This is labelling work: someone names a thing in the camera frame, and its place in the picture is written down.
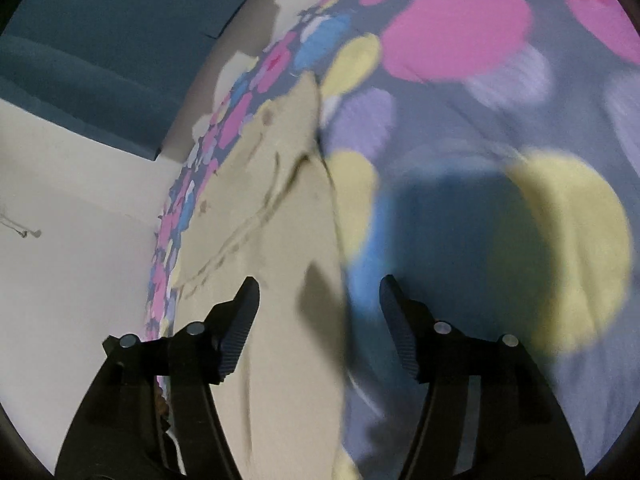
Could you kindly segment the dark teal headboard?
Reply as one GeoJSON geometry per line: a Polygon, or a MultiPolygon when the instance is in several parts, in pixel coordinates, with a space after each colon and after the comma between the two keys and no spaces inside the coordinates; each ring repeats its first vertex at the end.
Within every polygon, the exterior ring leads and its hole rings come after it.
{"type": "Polygon", "coordinates": [[[246,0],[23,0],[1,96],[85,138],[160,154],[192,80],[246,0]]]}

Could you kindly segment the colourful polka dot bedsheet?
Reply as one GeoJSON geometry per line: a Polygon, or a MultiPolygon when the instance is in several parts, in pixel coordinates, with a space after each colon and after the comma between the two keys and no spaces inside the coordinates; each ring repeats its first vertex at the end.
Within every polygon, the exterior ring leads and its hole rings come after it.
{"type": "Polygon", "coordinates": [[[265,102],[312,73],[345,307],[328,479],[395,479],[427,386],[378,300],[393,275],[466,336],[511,335],[586,474],[638,476],[639,37],[618,0],[319,0],[254,59],[171,185],[148,330],[168,336],[198,196],[265,102]]]}

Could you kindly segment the beige knit sweater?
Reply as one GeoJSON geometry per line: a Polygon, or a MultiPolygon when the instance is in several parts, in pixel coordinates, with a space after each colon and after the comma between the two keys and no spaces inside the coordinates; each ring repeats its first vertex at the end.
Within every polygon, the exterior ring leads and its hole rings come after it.
{"type": "Polygon", "coordinates": [[[303,73],[259,107],[198,196],[172,279],[177,327],[258,281],[240,362],[212,388],[247,479],[330,478],[340,443],[346,301],[319,105],[303,73]]]}

